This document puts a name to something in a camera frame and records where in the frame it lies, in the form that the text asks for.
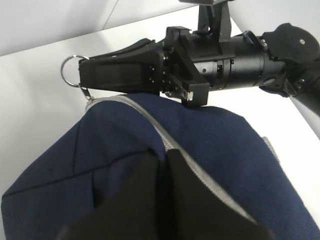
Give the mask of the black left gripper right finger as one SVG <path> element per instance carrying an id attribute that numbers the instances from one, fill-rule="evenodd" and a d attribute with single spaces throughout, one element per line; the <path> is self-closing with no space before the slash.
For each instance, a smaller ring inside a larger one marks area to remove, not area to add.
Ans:
<path id="1" fill-rule="evenodd" d="M 167 152 L 173 240 L 272 240 L 266 227 L 227 206 L 196 176 L 178 149 Z"/>

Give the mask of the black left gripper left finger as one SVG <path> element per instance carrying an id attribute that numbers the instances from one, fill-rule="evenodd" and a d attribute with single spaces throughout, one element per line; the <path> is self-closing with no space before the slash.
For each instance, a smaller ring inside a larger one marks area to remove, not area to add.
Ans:
<path id="1" fill-rule="evenodd" d="M 59 240 L 158 240 L 159 159 L 149 150 L 122 188 L 92 213 L 62 229 Z"/>

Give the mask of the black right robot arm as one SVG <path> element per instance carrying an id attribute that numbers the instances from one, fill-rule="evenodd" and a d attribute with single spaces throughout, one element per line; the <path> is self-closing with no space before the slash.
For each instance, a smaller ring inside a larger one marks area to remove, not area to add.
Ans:
<path id="1" fill-rule="evenodd" d="M 306 30 L 284 23 L 256 36 L 223 39 L 213 32 L 168 27 L 159 42 L 144 38 L 119 51 L 78 63 L 80 86 L 126 94 L 166 94 L 189 108 L 210 92 L 258 87 L 320 111 L 320 45 Z"/>

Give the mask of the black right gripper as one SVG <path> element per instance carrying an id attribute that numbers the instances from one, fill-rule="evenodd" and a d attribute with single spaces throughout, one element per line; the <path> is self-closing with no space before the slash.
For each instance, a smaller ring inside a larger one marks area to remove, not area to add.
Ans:
<path id="1" fill-rule="evenodd" d="M 260 86 L 265 53 L 244 35 L 231 37 L 229 29 L 172 26 L 161 43 L 143 38 L 80 60 L 78 70 L 84 88 L 156 95 L 161 90 L 195 107 L 207 104 L 209 92 Z"/>

